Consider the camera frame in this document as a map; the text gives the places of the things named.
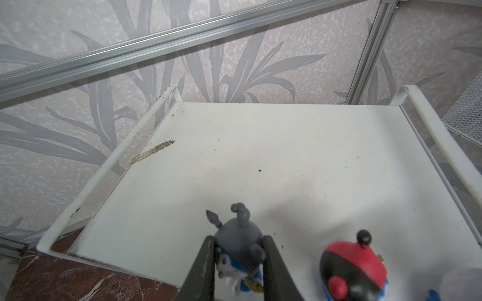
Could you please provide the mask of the grey suit Doraemon figure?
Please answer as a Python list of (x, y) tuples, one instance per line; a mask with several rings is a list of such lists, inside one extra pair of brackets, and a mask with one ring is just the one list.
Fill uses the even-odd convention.
[(263, 235), (251, 222), (251, 212), (243, 203), (234, 203), (231, 212), (235, 218), (222, 223), (216, 213), (207, 210), (208, 221), (217, 228), (215, 264), (218, 277), (226, 280), (231, 293), (264, 293), (261, 265), (266, 260)]

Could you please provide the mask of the blue white small figure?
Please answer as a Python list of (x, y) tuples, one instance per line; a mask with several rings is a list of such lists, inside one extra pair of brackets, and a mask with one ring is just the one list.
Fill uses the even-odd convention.
[(481, 269), (463, 268), (446, 273), (439, 291), (429, 291), (426, 301), (430, 300), (481, 301)]

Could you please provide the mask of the red ladybug Doraemon figure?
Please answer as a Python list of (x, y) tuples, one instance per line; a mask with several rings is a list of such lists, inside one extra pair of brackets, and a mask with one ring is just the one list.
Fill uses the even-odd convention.
[(337, 241), (322, 253), (320, 275), (327, 300), (387, 300), (389, 281), (385, 262), (371, 249), (367, 230), (356, 242)]

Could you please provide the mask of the white two-tier shelf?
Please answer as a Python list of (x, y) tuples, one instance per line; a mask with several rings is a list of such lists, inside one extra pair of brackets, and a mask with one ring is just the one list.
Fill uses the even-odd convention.
[(271, 236), (303, 300), (323, 300), (320, 260), (367, 230), (388, 300), (423, 300), (455, 269), (481, 267), (481, 235), (404, 109), (412, 100), (477, 202), (481, 174), (415, 85), (389, 105), (174, 99), (142, 153), (59, 257), (182, 287), (204, 239), (243, 203)]

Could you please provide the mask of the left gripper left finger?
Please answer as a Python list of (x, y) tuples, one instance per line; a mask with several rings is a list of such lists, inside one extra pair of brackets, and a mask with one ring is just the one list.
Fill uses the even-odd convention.
[(175, 301), (215, 300), (215, 239), (207, 236)]

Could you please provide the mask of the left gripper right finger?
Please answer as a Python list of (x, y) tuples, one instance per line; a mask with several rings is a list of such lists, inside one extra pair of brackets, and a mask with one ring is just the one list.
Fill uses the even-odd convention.
[(263, 263), (264, 300), (302, 301), (282, 256), (271, 236), (263, 237), (266, 260)]

